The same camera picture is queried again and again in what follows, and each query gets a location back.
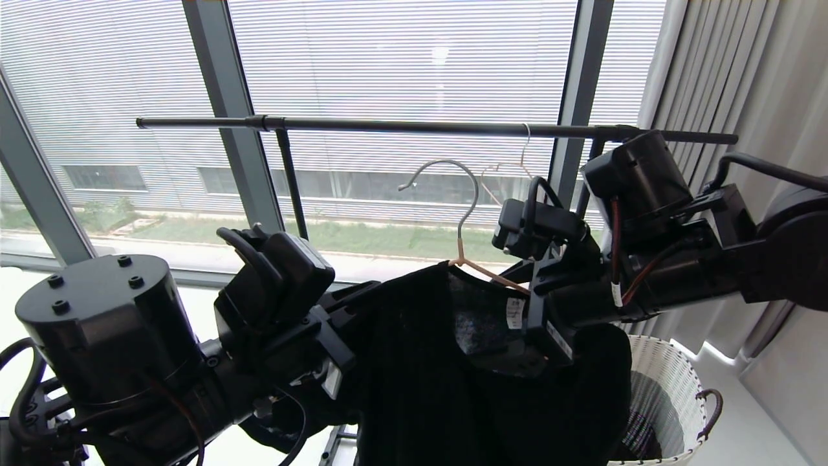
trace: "curtain fold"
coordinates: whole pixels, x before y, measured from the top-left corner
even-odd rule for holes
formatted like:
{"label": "curtain fold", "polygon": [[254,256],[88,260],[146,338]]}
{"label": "curtain fold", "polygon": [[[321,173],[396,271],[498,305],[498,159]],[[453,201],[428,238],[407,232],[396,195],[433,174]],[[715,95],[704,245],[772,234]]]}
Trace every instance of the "curtain fold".
{"label": "curtain fold", "polygon": [[[671,21],[680,14],[680,24]],[[664,63],[651,66],[639,126],[737,133],[734,150],[828,174],[828,160],[820,155],[828,144],[823,130],[828,127],[824,24],[828,2],[817,0],[670,4],[655,55],[656,60],[667,57],[669,71],[663,73]],[[691,190],[698,192],[728,148],[671,143],[670,149]],[[739,186],[755,221],[761,221],[774,194],[786,185],[742,167],[731,170],[728,182]],[[728,357],[737,357],[740,350],[753,357],[789,312],[786,302],[746,304],[736,295],[625,329],[675,338],[694,352],[707,341]]]}

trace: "white floor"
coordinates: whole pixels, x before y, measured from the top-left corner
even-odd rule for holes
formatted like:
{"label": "white floor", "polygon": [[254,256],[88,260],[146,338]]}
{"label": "white floor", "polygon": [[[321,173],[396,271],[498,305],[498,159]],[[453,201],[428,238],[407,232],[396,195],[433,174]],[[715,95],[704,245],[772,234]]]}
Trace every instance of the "white floor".
{"label": "white floor", "polygon": [[[25,337],[22,325],[14,317],[17,299],[45,275],[24,272],[19,269],[0,269],[0,347],[20,337]],[[187,308],[190,323],[199,339],[217,336],[213,318],[214,289],[180,289],[181,299]],[[28,372],[29,357],[19,357],[2,371],[0,383],[0,415],[7,415],[14,397]],[[694,466],[806,466],[807,463],[794,449],[779,428],[762,410],[756,400],[745,390],[737,378],[733,366],[718,359],[712,352],[703,350],[694,361],[702,385],[720,390],[724,396],[724,411],[719,423],[692,460]],[[297,466],[317,465],[325,449],[330,430],[323,430],[308,440],[294,462]],[[225,465],[238,462],[244,457],[245,464],[278,464],[283,454],[262,447],[250,440],[241,429],[233,427],[221,434],[208,448],[205,464]],[[347,441],[337,455],[336,466],[352,464],[354,449]],[[100,464],[90,460],[87,464]]]}

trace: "black garment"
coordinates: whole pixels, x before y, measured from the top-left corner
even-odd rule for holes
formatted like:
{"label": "black garment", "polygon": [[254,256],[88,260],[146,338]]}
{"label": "black garment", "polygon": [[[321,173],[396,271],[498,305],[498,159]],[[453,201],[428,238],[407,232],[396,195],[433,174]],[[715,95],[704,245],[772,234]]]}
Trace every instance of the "black garment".
{"label": "black garment", "polygon": [[[632,361],[623,331],[581,330],[575,364],[547,368],[537,378],[478,368],[464,353],[520,338],[507,325],[506,309],[509,299],[525,298],[442,263],[349,303],[366,320],[346,338],[357,367],[337,401],[359,413],[360,466],[604,466],[611,459],[630,402]],[[274,406],[279,427],[267,431],[294,438],[301,418],[291,412],[294,406]],[[255,422],[242,427],[261,433]]]}

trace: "basket handle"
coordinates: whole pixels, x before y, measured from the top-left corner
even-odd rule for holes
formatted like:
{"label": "basket handle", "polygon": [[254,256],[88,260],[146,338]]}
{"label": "basket handle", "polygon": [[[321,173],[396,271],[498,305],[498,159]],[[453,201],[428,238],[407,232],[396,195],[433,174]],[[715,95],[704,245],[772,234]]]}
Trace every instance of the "basket handle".
{"label": "basket handle", "polygon": [[713,415],[710,417],[710,419],[707,420],[707,425],[705,425],[705,428],[702,429],[701,432],[699,432],[698,436],[696,436],[696,440],[704,436],[706,441],[708,436],[710,435],[710,431],[713,430],[713,426],[716,425],[716,421],[719,420],[719,416],[722,415],[722,404],[725,401],[722,399],[722,394],[718,390],[713,390],[711,388],[707,390],[702,390],[696,393],[696,399],[701,400],[702,398],[704,398],[706,400],[708,395],[715,396],[716,407],[713,410]]}

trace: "clothes hanger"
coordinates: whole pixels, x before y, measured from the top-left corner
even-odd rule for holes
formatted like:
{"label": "clothes hanger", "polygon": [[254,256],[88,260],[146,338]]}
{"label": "clothes hanger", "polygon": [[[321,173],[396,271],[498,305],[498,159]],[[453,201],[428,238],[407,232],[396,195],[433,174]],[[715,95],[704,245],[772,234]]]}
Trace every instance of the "clothes hanger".
{"label": "clothes hanger", "polygon": [[494,193],[491,190],[489,190],[489,188],[486,186],[485,181],[483,180],[483,178],[486,176],[486,171],[493,170],[497,172],[500,170],[501,167],[509,165],[512,167],[519,167],[521,170],[523,170],[524,173],[526,173],[526,176],[528,176],[530,180],[532,179],[532,174],[529,172],[526,166],[523,165],[523,159],[526,156],[526,147],[529,145],[529,141],[532,140],[532,129],[529,128],[529,124],[524,123],[523,126],[526,127],[527,136],[526,142],[523,143],[523,149],[521,149],[520,151],[520,163],[500,162],[494,165],[489,165],[488,167],[484,168],[483,171],[480,173],[480,186],[482,186],[483,189],[486,190],[486,192],[492,197],[492,199],[494,199],[494,202],[499,206],[503,206],[503,203],[494,195]]}
{"label": "clothes hanger", "polygon": [[475,269],[478,272],[480,272],[481,274],[486,275],[487,277],[491,278],[495,282],[498,282],[498,283],[500,283],[504,286],[512,287],[512,288],[520,291],[521,293],[529,294],[528,289],[523,288],[521,285],[516,284],[512,280],[505,279],[504,277],[501,277],[500,275],[495,274],[494,272],[490,272],[490,271],[486,270],[482,266],[477,265],[476,263],[472,262],[471,260],[466,259],[466,257],[465,257],[465,253],[463,251],[463,224],[465,223],[466,219],[469,218],[469,216],[471,215],[471,212],[474,210],[474,208],[477,206],[477,201],[478,201],[478,198],[480,197],[480,188],[479,188],[479,185],[477,183],[477,178],[474,177],[474,173],[472,173],[471,170],[469,170],[468,167],[466,167],[464,164],[462,164],[460,162],[457,162],[456,160],[451,160],[451,159],[448,159],[448,158],[442,158],[442,159],[439,159],[439,160],[432,160],[431,162],[424,163],[420,168],[418,168],[417,171],[414,172],[414,175],[412,175],[412,179],[409,180],[408,183],[401,184],[400,186],[398,186],[397,190],[402,191],[403,189],[409,188],[411,185],[414,184],[414,181],[416,180],[416,178],[418,176],[420,176],[420,173],[423,170],[425,170],[426,168],[428,168],[431,165],[434,165],[436,163],[450,163],[452,165],[455,165],[457,167],[462,168],[463,171],[466,172],[467,175],[469,175],[469,178],[471,178],[471,181],[474,184],[474,200],[471,202],[471,206],[469,207],[469,210],[466,211],[466,213],[460,219],[460,223],[457,224],[457,258],[453,259],[453,260],[450,260],[449,265],[457,265],[458,267],[460,267],[462,265],[468,265],[472,269]]}

